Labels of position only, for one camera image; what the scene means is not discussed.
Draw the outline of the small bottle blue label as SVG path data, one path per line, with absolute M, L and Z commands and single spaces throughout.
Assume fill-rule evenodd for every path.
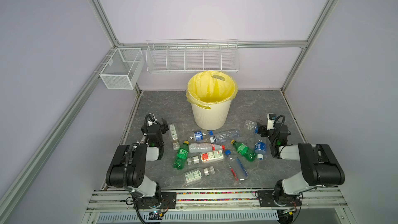
M 257 141 L 255 143 L 255 153 L 257 154 L 258 160 L 264 160 L 265 155 L 267 153 L 267 146 L 262 141 Z

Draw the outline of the clear bottle yellow label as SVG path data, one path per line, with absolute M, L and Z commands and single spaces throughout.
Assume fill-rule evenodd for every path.
M 172 140 L 173 150 L 177 151 L 180 148 L 177 129 L 174 124 L 170 124 L 169 130 L 170 130 L 170 136 L 171 136 L 171 140 Z

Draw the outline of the green soda bottle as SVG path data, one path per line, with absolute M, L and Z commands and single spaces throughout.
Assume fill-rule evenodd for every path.
M 250 149 L 246 144 L 232 140 L 231 145 L 235 148 L 238 154 L 245 157 L 249 162 L 254 162 L 256 159 L 256 153 Z
M 182 170 L 184 168 L 185 162 L 189 154 L 189 144 L 190 143 L 188 141 L 184 141 L 181 147 L 178 149 L 173 164 L 174 169 Z

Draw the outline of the bottle blue red label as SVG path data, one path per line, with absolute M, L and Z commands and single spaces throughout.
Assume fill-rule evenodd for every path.
M 225 150 L 225 156 L 235 180 L 239 183 L 245 181 L 248 178 L 248 173 L 238 157 L 233 155 L 230 150 Z

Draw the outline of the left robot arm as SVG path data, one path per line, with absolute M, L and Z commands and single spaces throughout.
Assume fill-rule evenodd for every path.
M 161 201 L 161 189 L 157 182 L 145 175 L 146 162 L 161 160 L 164 154 L 163 135 L 169 130 L 165 119 L 151 125 L 144 124 L 144 143 L 119 145 L 107 170 L 108 186 L 122 188 L 134 198 Z

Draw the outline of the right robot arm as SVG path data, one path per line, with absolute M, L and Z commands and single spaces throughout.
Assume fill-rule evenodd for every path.
M 318 187 L 334 187 L 345 182 L 345 173 L 329 145 L 288 145 L 289 130 L 283 122 L 275 123 L 271 129 L 259 125 L 258 134 L 268 138 L 273 158 L 298 161 L 301 166 L 300 172 L 276 183 L 274 201 L 277 202 L 282 197 L 297 197 Z

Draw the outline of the cream plastic waste bin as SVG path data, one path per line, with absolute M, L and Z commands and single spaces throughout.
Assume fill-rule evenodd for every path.
M 214 105 L 209 110 L 191 104 L 196 124 L 205 130 L 221 128 L 226 122 L 232 101 Z

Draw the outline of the yellow bin liner bag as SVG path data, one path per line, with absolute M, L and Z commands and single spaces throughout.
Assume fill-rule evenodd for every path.
M 204 71 L 194 75 L 187 84 L 187 101 L 200 108 L 233 100 L 238 92 L 235 79 L 220 71 Z

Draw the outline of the clear bottle far right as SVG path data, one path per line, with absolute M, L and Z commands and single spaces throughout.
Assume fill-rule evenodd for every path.
M 244 123 L 244 128 L 248 131 L 250 131 L 251 133 L 258 133 L 258 124 L 254 121 L 251 120 L 246 120 Z

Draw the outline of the white bottle red cap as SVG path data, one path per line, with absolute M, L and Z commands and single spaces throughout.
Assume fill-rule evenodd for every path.
M 215 150 L 225 150 L 225 146 L 211 143 L 195 143 L 189 145 L 190 153 L 206 153 Z

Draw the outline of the Pepsi water bottle blue label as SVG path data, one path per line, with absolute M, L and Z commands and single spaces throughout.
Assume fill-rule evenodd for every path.
M 188 142 L 190 143 L 205 143 L 209 141 L 210 138 L 213 137 L 213 131 L 208 130 L 200 130 L 191 133 L 191 136 L 188 138 Z

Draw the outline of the clear bottle green label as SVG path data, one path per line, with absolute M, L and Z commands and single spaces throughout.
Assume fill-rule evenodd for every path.
M 215 174 L 215 169 L 213 166 L 207 167 L 207 168 L 198 168 L 189 172 L 186 172 L 184 174 L 184 183 L 185 185 L 191 185 L 194 183 L 199 182 L 202 180 L 202 178 L 205 178 L 209 175 L 214 175 Z

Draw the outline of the clear bottle red white label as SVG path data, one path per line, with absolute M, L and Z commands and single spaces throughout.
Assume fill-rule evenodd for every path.
M 222 161 L 224 159 L 224 153 L 222 150 L 215 150 L 206 153 L 202 153 L 199 156 L 189 157 L 187 159 L 187 163 L 189 166 L 193 166 L 195 164 L 203 163 L 214 163 L 218 161 Z

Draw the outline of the small white mesh basket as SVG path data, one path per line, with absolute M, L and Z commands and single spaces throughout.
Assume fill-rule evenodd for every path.
M 99 75 L 107 89 L 134 90 L 144 64 L 140 48 L 116 48 Z

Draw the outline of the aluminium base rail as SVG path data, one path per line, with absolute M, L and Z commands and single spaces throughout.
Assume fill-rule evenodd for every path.
M 154 207 L 140 204 L 136 212 L 128 193 L 121 190 L 93 193 L 83 224 L 355 224 L 338 188 L 318 188 L 275 204 L 272 189 L 166 190 Z

